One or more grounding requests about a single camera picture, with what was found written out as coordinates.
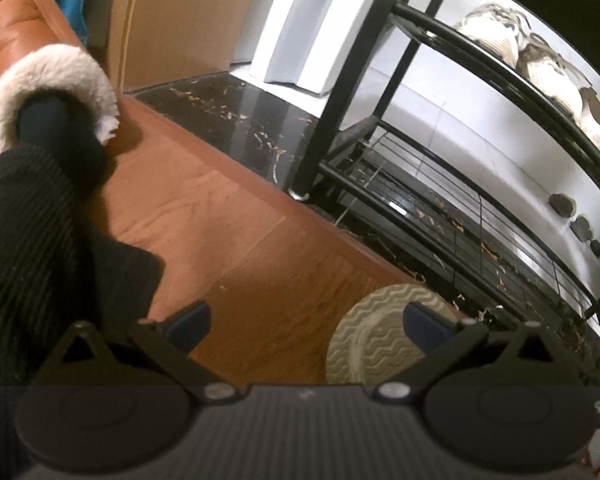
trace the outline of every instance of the black mechanical device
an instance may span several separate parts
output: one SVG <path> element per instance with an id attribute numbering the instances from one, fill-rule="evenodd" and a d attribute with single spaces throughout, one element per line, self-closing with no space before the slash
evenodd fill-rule
<path id="1" fill-rule="evenodd" d="M 125 333 L 78 322 L 19 403 L 36 461 L 21 478 L 594 477 L 581 462 L 600 388 L 538 324 L 493 333 L 411 303 L 404 326 L 427 356 L 367 388 L 229 384 L 187 358 L 210 329 L 204 302 Z"/>

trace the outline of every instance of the black marble floor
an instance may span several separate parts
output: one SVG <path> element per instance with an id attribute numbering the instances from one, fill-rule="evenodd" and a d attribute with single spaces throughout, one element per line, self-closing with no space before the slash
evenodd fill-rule
<path id="1" fill-rule="evenodd" d="M 317 124 L 317 118 L 300 108 L 227 73 L 171 82 L 135 96 L 283 190 L 289 188 L 296 158 L 302 157 Z M 512 328 L 519 323 L 516 316 L 544 322 L 583 363 L 587 374 L 600 377 L 600 338 L 507 244 L 397 166 L 384 161 L 378 171 L 382 157 L 375 152 L 366 150 L 361 156 L 358 147 L 354 153 L 340 162 L 341 171 L 361 184 L 368 182 L 411 222 L 453 248 L 506 295 L 515 313 L 497 305 L 437 254 L 330 182 L 318 184 L 309 207 L 494 329 Z"/>

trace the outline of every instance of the shoe rack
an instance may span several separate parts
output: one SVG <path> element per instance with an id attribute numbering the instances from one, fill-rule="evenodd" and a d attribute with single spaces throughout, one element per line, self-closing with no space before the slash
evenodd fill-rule
<path id="1" fill-rule="evenodd" d="M 559 282 L 558 275 L 561 274 L 569 283 L 568 288 L 573 287 L 583 298 L 578 313 L 582 322 L 585 323 L 593 317 L 600 324 L 600 297 L 596 297 L 570 267 L 524 222 L 461 171 L 412 139 L 408 132 L 400 131 L 382 118 L 416 53 L 422 45 L 425 45 L 469 70 L 527 113 L 587 173 L 600 190 L 600 151 L 589 137 L 576 126 L 572 117 L 567 116 L 551 99 L 514 69 L 437 20 L 435 16 L 442 1 L 431 0 L 426 11 L 421 12 L 401 0 L 375 0 L 344 63 L 323 114 L 308 139 L 304 157 L 297 157 L 297 173 L 289 194 L 296 200 L 305 201 L 310 198 L 312 189 L 317 183 L 324 186 L 324 183 L 328 182 L 338 187 L 344 195 L 356 199 L 380 214 L 394 227 L 436 254 L 440 261 L 453 269 L 456 275 L 478 288 L 511 319 L 516 322 L 533 320 L 530 318 L 532 316 L 530 312 L 521 309 L 501 287 L 496 286 L 498 280 L 494 282 L 493 276 L 485 274 L 483 265 L 477 268 L 467 265 L 453 244 L 448 240 L 441 240 L 433 230 L 427 229 L 422 222 L 417 221 L 417 218 L 414 219 L 413 215 L 408 214 L 410 207 L 408 201 L 405 201 L 402 206 L 397 206 L 395 197 L 401 190 L 426 202 L 427 207 L 438 214 L 446 213 L 436 203 L 435 198 L 426 196 L 422 190 L 415 189 L 403 170 L 387 160 L 374 160 L 378 154 L 371 150 L 372 138 L 377 137 L 374 134 L 379 130 L 383 136 L 392 136 L 408 145 L 423 158 L 424 164 L 434 168 L 440 178 L 459 182 L 461 186 L 471 189 L 478 195 L 477 215 L 480 223 L 477 236 L 484 236 L 481 229 L 483 209 L 488 208 L 490 214 L 493 213 L 521 236 L 531 240 L 543 254 L 542 257 L 551 262 L 550 272 L 553 275 L 551 279 L 555 277 L 555 281 Z M 339 131 L 338 127 L 368 66 L 376 41 L 390 16 L 401 22 L 400 30 L 405 32 L 411 41 L 374 112 L 346 130 Z M 391 193 L 388 192 L 387 183 L 390 183 Z M 497 260 L 498 255 L 489 254 L 489 256 Z M 563 316 L 564 310 L 561 309 L 564 306 L 562 296 L 564 291 L 559 284 L 557 290 L 562 299 L 555 305 L 555 311 L 559 316 Z"/>
<path id="2" fill-rule="evenodd" d="M 251 0 L 112 0 L 106 70 L 131 91 L 227 70 Z"/>

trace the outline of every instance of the beige sole with wavy tread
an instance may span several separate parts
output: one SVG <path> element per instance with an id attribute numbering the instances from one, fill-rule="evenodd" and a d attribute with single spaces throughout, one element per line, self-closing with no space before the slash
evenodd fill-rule
<path id="1" fill-rule="evenodd" d="M 419 361 L 422 352 L 402 328 L 402 312 L 411 301 L 457 319 L 446 301 L 428 288 L 380 288 L 355 304 L 336 327 L 327 351 L 327 382 L 379 384 Z"/>

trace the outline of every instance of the black metal frame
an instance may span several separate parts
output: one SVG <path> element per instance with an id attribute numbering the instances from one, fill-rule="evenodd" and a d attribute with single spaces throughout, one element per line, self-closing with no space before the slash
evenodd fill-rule
<path id="1" fill-rule="evenodd" d="M 399 3 L 399 0 L 374 1 L 334 85 L 323 114 L 308 141 L 304 157 L 296 168 L 297 172 L 289 190 L 290 194 L 297 200 L 307 200 L 309 192 L 319 175 L 336 182 L 362 203 L 374 209 L 426 248 L 433 251 L 459 274 L 468 279 L 469 282 L 507 308 L 509 300 L 503 297 L 503 294 L 496 287 L 475 271 L 467 269 L 461 260 L 438 241 L 413 223 L 405 220 L 399 213 L 389 207 L 381 197 L 352 181 L 332 163 L 336 157 L 341 156 L 361 139 L 369 139 L 377 127 L 384 128 L 402 142 L 425 153 L 429 158 L 433 158 L 437 164 L 444 167 L 471 189 L 488 197 L 488 200 L 496 209 L 542 248 L 589 298 L 591 306 L 586 310 L 584 319 L 587 320 L 593 315 L 597 315 L 600 323 L 600 298 L 595 298 L 593 293 L 574 275 L 571 269 L 538 236 L 533 234 L 496 199 L 456 168 L 441 160 L 407 134 L 382 120 L 382 116 L 413 62 L 420 45 L 425 44 L 465 67 L 519 106 L 569 153 L 571 158 L 600 189 L 600 150 L 593 145 L 571 118 L 567 117 L 542 92 L 520 77 L 515 70 L 512 70 L 452 28 L 436 20 L 434 16 L 438 12 L 442 1 L 431 0 L 425 12 L 405 6 Z M 368 67 L 382 28 L 391 15 L 405 20 L 402 24 L 410 35 L 411 41 L 398 62 L 373 114 L 341 132 L 339 130 L 340 123 Z M 508 310 L 513 314 L 512 308 L 508 308 Z"/>

